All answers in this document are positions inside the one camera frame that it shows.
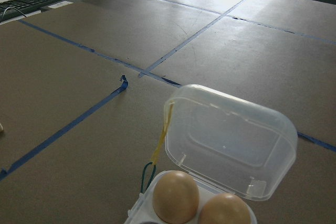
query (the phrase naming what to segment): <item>brown egg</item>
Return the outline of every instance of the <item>brown egg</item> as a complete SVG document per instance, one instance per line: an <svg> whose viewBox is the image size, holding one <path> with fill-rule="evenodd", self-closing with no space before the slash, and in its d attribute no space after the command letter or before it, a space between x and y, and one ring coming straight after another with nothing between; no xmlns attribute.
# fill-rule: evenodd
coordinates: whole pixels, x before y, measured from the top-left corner
<svg viewBox="0 0 336 224"><path fill-rule="evenodd" d="M170 224L183 224L197 213L200 195L193 177L177 170L163 175L155 185L153 208L157 216Z"/></svg>
<svg viewBox="0 0 336 224"><path fill-rule="evenodd" d="M202 208L198 224L250 224L246 204L234 194L217 194Z"/></svg>

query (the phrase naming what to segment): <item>blue painter's tape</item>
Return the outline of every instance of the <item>blue painter's tape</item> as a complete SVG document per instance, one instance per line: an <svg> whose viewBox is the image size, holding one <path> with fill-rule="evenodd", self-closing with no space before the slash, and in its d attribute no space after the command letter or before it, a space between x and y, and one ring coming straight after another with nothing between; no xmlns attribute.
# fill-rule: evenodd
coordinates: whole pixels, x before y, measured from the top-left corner
<svg viewBox="0 0 336 224"><path fill-rule="evenodd" d="M186 39L185 41L183 41L181 44L179 44L177 47L175 47L174 49L172 49L170 52L168 52L166 55L164 55L163 57L161 57L159 60L157 60L156 62L154 62L153 64L151 64L149 67L146 68L146 71L150 72L152 71L154 68L156 68L158 65L160 65L162 62L164 62L166 59L168 59L170 56L172 56L173 54L175 54L176 52L178 52L180 49L182 49L185 45L187 45L189 42L191 42L192 40L194 40L195 38L197 38L200 34L202 34L203 32L205 32L206 30L208 30L210 27L212 27L215 23L217 23L218 21L220 21L222 18L226 17L230 12L232 12L235 8L237 8L239 5L241 5L243 2L245 2L247 0L241 0L240 2L238 2L237 4L235 4L233 7L231 7L229 10L227 10L226 12L220 14L217 18L215 18L213 21L211 21L209 24L207 24L206 26L204 26L202 29L200 29L199 31L197 31L196 33L194 33L192 36L190 36L188 39Z"/></svg>
<svg viewBox="0 0 336 224"><path fill-rule="evenodd" d="M45 148L47 148L50 144L58 140L61 136L66 134L68 131L70 131L72 128L74 128L76 125L78 125L80 122L82 122L84 119L86 119L89 115L96 112L98 109L100 109L102 106L104 106L107 102L111 101L114 97L116 97L118 94L120 94L122 91L124 91L127 86L128 82L126 79L126 76L123 75L120 79L122 81L122 84L119 88L114 90L111 94L109 94L107 97L105 97L103 100L98 102L96 105L88 109L86 112L84 112L82 115L74 119L72 122L70 122L68 125L60 129L58 132L56 132L54 135L46 139L44 142L36 146L34 149L32 149L30 152L28 152L26 155L21 157L19 160L17 160L9 170L2 169L0 172L0 181L7 177L9 174L14 172L16 169L27 163L30 159L32 159L34 156L36 156L38 153L43 151Z"/></svg>
<svg viewBox="0 0 336 224"><path fill-rule="evenodd" d="M322 38L319 38L319 37L316 37L316 36L313 36L313 35L299 33L297 31L289 31L287 29L283 29L283 28L280 28L280 27L271 26L271 25L260 23L260 22L243 19L243 18L238 18L238 17L231 16L231 15L227 15L227 17L230 17L230 18L233 18L233 19L236 19L236 20L241 20L243 22L248 22L248 23L251 23L251 24L255 24L255 25L258 25L258 26L264 26L264 27L272 28L272 29L279 30L279 31L285 31L287 33L291 33L291 34L302 36L302 37L309 38L309 39L319 40L319 41L324 42L324 43L336 45L336 41L333 41L333 40L322 39Z"/></svg>
<svg viewBox="0 0 336 224"><path fill-rule="evenodd" d="M196 6L192 6L192 5L187 5L187 4L183 4L181 2L176 2L176 1L171 1L171 0L161 0L161 1L165 1L165 2L168 2L168 3L172 3L172 4L177 4L177 5L182 5L182 6L190 7L190 8L197 9L197 10L204 10L204 11L210 12L210 13L220 14L219 12L215 12L213 10L208 10L208 9L204 9L204 8L200 8L200 7L196 7Z"/></svg>
<svg viewBox="0 0 336 224"><path fill-rule="evenodd" d="M122 64L122 65L124 65L124 66L127 67L127 68L130 68L130 69L132 69L132 70L134 70L134 71L137 71L137 72L139 72L139 73L141 73L141 74L144 74L144 75L146 75L146 76L152 77L152 78L154 78L154 79L156 79L156 80L159 80L159 81L165 82L165 83L167 83L167 84L170 84L170 85L172 85L172 86L175 86L175 87L177 87L177 88L179 88L179 87L181 86L180 84L178 84L178 83L176 83L176 82L174 82L174 81L171 81L171 80L168 80L168 79L166 79L166 78L162 78L162 77L160 77L160 76L157 76L157 75L155 75L155 74L153 74L153 73L150 73L149 71L146 71L146 70L144 70L144 69L142 69L142 68L138 68L138 67L136 67L136 66L133 66L133 65L131 65L131 64L125 62L125 61L122 61L122 60L119 60L119 59L112 58L112 57L110 57L110 56L101 54L101 53L97 52L96 50L94 50L93 48L89 48L89 47L84 46L84 45L82 45L82 44L80 44L80 43L74 42L74 41L72 41L72 40L70 40L70 39L64 38L64 37L59 36L59 35L57 35L57 34L54 34L54 33L50 32L50 31L47 31L47 30L45 30L45 29L43 29L43 28L40 28L40 27L38 27L38 26L35 26L35 25L33 25L33 24L31 24L31 23L28 23L28 22L26 22L26 21L23 21L23 20L21 20L21 19L18 20L18 22L20 22L20 23L22 23L22 24L24 24L24 25L26 25L26 26L29 26L29 27L31 27L31 28L37 30L37 31L40 31L40 32L42 32L42 33L44 33L44 34L50 35L50 36L52 36L52 37L54 37L54 38L56 38L56 39L62 40L62 41L64 41L64 42L66 42L66 43L69 43L69 44L71 44L71 45L73 45L73 46L76 46L76 47L78 47L78 48L80 48L80 49L83 49L83 50L85 50L85 51L91 52L91 53L93 53L93 54L95 54L95 55L97 55L97 56L99 56L99 57L101 57L101 58L104 58L105 60L109 60L109 61L116 62L116 63L118 63L118 64Z"/></svg>
<svg viewBox="0 0 336 224"><path fill-rule="evenodd" d="M313 142L313 143L315 143L315 144L317 144L317 145L320 145L320 146L322 146L322 147L324 147L324 148L327 148L327 149L329 149L329 150L331 150L331 151L336 152L336 147L333 146L333 145L331 145L331 144L327 144L327 143L325 143L325 142L323 142L323 141L321 141L321 140L318 140L318 139L316 139L316 138L314 138L314 137L305 135L305 134L303 134L303 133L301 133L301 132L298 132L298 136L299 136L299 137L303 137L303 138L305 138L305 139L307 139L307 140L309 140L309 141L311 141L311 142Z"/></svg>

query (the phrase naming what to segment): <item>white egg tray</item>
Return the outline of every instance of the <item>white egg tray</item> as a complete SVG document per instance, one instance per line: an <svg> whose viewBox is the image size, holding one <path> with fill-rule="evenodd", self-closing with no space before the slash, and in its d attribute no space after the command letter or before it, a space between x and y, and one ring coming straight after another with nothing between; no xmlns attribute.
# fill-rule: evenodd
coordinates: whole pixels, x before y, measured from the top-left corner
<svg viewBox="0 0 336 224"><path fill-rule="evenodd" d="M156 215L152 205L154 187L165 173L167 173L167 171L161 172L156 175L146 192L139 195L139 199L136 201L132 209L128 211L129 217L124 224L166 224L166 222L162 221ZM211 185L206 185L204 182L198 180L195 177L194 180L197 183L199 190L198 210L196 216L188 221L186 224L197 224L198 215L200 214L200 211L204 204L216 194L224 193L224 191L220 190L219 188L215 188ZM257 224L257 219L253 211L248 205L247 208L250 212L251 224Z"/></svg>

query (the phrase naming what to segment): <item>yellow string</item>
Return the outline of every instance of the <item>yellow string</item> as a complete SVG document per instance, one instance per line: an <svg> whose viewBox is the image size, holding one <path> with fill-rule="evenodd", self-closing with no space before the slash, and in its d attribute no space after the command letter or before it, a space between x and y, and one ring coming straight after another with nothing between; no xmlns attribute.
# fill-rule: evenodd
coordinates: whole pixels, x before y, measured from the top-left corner
<svg viewBox="0 0 336 224"><path fill-rule="evenodd" d="M153 165L155 165L158 162L160 149L161 149L162 144L164 143L164 140L165 140L165 137L166 137L167 131L168 131L168 126L169 126L170 120L172 118L173 105L174 105L173 103L170 104L169 112L168 112L168 119L163 124L160 139L159 139L159 143L158 143L158 145L157 145L157 147L156 147L156 149L153 152L153 155L151 157L151 162L153 162Z"/></svg>

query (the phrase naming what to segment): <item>table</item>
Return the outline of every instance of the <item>table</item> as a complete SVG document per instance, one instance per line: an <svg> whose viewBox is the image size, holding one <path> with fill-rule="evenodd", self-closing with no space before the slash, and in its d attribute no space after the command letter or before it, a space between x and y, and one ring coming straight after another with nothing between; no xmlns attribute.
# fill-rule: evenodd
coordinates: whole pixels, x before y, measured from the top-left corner
<svg viewBox="0 0 336 224"><path fill-rule="evenodd" d="M280 111L336 145L334 5L309 0L85 0L0 27L0 167L128 88L0 180L2 223L123 223L163 104L197 83ZM299 139L258 223L335 223L335 152ZM179 169L162 152L158 172Z"/></svg>

